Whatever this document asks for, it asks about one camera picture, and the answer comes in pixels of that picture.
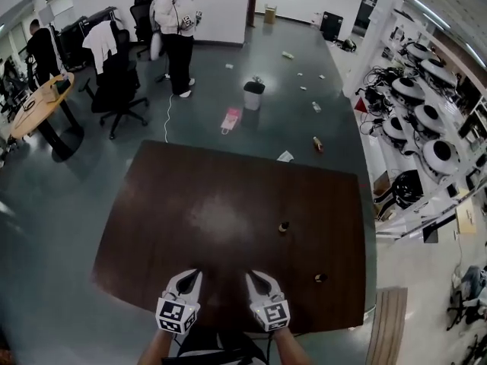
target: wooden table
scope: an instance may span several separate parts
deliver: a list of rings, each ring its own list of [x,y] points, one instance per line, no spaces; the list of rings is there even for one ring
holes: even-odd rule
[[[66,104],[65,99],[75,84],[75,75],[68,73],[70,85],[66,91],[59,96],[59,99],[51,103],[47,103],[43,99],[41,88],[37,89],[24,103],[24,106],[20,108],[12,123],[11,136],[16,139],[20,139],[27,134],[30,134],[35,129],[38,129],[46,141],[53,147],[53,159],[56,162],[62,162],[72,156],[79,146],[81,145],[84,137],[83,128],[78,124],[75,117],[71,113],[71,110]],[[56,81],[61,81],[62,76],[52,78],[47,81],[43,87],[50,87]],[[27,111],[24,107],[31,102],[34,105]],[[62,134],[60,138],[53,127],[47,122],[47,118],[56,111],[58,106],[68,118],[72,127]]]
[[[290,222],[285,235],[281,222]],[[204,274],[199,323],[260,332],[244,274],[281,286],[291,330],[362,325],[365,248],[356,176],[144,141],[103,233],[92,278],[155,312],[174,275]],[[328,280],[315,282],[317,274]]]

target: black speaker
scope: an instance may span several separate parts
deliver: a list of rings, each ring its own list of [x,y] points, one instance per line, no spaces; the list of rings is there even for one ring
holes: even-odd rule
[[[342,28],[342,22],[343,17],[325,12],[320,27],[320,31],[323,33],[323,38],[332,42],[337,40],[340,29]]]

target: white sneaker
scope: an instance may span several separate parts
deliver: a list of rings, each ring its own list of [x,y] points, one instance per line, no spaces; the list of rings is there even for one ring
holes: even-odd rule
[[[187,97],[189,97],[191,94],[191,90],[188,90],[187,92],[184,92],[183,94],[180,95],[180,97],[182,97],[183,99],[186,99]]]

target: round table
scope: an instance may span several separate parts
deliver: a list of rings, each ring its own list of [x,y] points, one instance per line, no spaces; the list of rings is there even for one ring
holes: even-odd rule
[[[32,101],[34,101],[34,105],[27,111],[24,109],[24,106],[22,106],[15,116],[11,127],[11,136],[16,139],[20,139],[35,129],[38,129],[53,148],[53,160],[55,162],[63,162],[70,158],[80,147],[84,137],[83,128],[78,124],[71,113],[71,110],[68,108],[68,104],[65,102],[66,97],[75,84],[75,75],[68,73],[68,76],[70,85],[63,94],[59,95],[58,100],[47,103],[43,99],[41,88],[50,87],[57,81],[62,81],[61,75],[47,81],[25,100],[24,106]],[[53,127],[47,122],[47,118],[54,113],[58,106],[61,107],[68,118],[68,121],[72,125],[68,130],[61,134],[61,137],[56,134]]]

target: floor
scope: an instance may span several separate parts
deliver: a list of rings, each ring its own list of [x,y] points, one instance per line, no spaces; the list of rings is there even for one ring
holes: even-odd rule
[[[194,96],[174,100],[168,140],[273,159],[287,150],[296,163],[356,174],[367,250],[365,309],[370,309],[376,248],[368,172],[326,43],[308,26],[286,21],[264,25],[260,18],[246,41],[242,49],[195,48]],[[283,58],[284,50],[295,59]],[[233,70],[225,68],[228,63]],[[74,90],[68,104],[85,128],[76,155],[54,163],[46,142],[34,135],[0,170],[0,320],[18,363],[134,364],[154,334],[152,314],[103,293],[90,282],[90,273],[111,205],[140,142],[164,140],[170,88],[167,82],[154,83],[164,65],[163,59],[138,64],[139,94],[150,99],[151,107],[135,111],[150,121],[148,127],[123,119],[117,139],[110,141],[109,126],[99,126],[87,95]],[[257,117],[244,113],[241,124],[223,135],[220,125],[227,109],[242,107],[242,88],[254,75],[266,85],[261,111]],[[77,87],[89,77],[90,69],[77,74]],[[314,112],[314,101],[321,114]],[[62,114],[50,122],[58,131],[66,127]],[[322,156],[313,149],[315,135],[325,147]],[[372,319],[353,332],[305,335],[299,341],[315,363],[363,364]],[[257,343],[266,346],[265,341]],[[271,362],[278,363],[273,346],[271,353]]]
[[[352,39],[360,44],[360,37]],[[344,52],[327,43],[333,61],[343,80],[352,69],[358,52]],[[371,183],[385,169],[377,140],[361,135]],[[425,244],[422,237],[402,238],[394,243],[377,243],[377,287],[407,287],[408,306],[398,365],[411,363],[459,363],[474,335],[487,333],[482,321],[471,326],[464,322],[447,332],[450,319],[446,314],[450,298],[451,275],[460,264],[464,273],[470,265],[487,264],[487,227],[475,204],[476,235],[456,235],[454,221],[438,231],[438,243]]]

